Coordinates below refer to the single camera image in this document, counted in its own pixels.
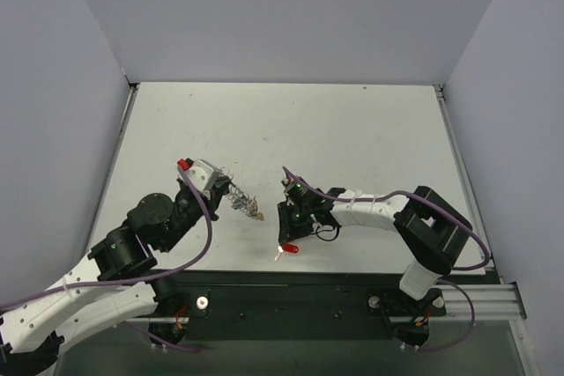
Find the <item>large metal keyring band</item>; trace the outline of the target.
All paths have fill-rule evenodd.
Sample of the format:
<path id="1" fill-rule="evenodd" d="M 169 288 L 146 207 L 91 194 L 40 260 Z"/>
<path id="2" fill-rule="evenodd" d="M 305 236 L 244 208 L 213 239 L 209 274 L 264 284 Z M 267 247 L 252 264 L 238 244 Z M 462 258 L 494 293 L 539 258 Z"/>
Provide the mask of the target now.
<path id="1" fill-rule="evenodd" d="M 227 175 L 233 178 L 233 185 L 231 186 L 231 189 L 226 194 L 226 198 L 231 203 L 231 207 L 233 208 L 233 203 L 237 203 L 237 202 L 246 203 L 246 207 L 244 209 L 237 211 L 243 213 L 246 217 L 253 219 L 252 215 L 257 211 L 260 211 L 258 208 L 258 202 L 256 198 L 251 197 L 247 192 L 243 191 L 238 185 L 234 183 L 234 176 L 230 173 L 230 171 L 227 168 L 221 167 L 219 170 L 221 175 Z"/>

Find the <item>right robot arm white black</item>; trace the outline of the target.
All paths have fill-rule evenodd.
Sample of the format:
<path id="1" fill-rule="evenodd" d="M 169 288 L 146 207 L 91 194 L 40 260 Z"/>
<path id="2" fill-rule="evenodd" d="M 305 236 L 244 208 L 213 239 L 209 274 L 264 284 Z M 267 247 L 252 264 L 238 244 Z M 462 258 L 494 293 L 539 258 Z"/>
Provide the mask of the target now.
<path id="1" fill-rule="evenodd" d="M 472 231 L 466 218 L 426 186 L 407 197 L 379 200 L 344 188 L 324 193 L 293 177 L 281 184 L 285 200 L 277 204 L 280 253 L 288 244 L 323 230 L 359 226 L 395 232 L 413 256 L 399 290 L 414 300 L 422 300 L 438 279 L 450 274 Z"/>

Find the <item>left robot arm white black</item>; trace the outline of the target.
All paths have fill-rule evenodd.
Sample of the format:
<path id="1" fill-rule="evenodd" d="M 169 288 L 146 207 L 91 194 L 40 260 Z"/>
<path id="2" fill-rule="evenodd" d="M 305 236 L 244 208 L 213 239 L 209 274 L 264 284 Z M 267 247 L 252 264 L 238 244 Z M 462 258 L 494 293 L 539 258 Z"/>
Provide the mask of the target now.
<path id="1" fill-rule="evenodd" d="M 1 373 L 37 375 L 59 355 L 101 330 L 157 311 L 185 312 L 172 270 L 150 271 L 200 218 L 216 221 L 231 180 L 182 176 L 175 198 L 152 193 L 130 210 L 79 263 L 39 295 L 2 306 Z"/>

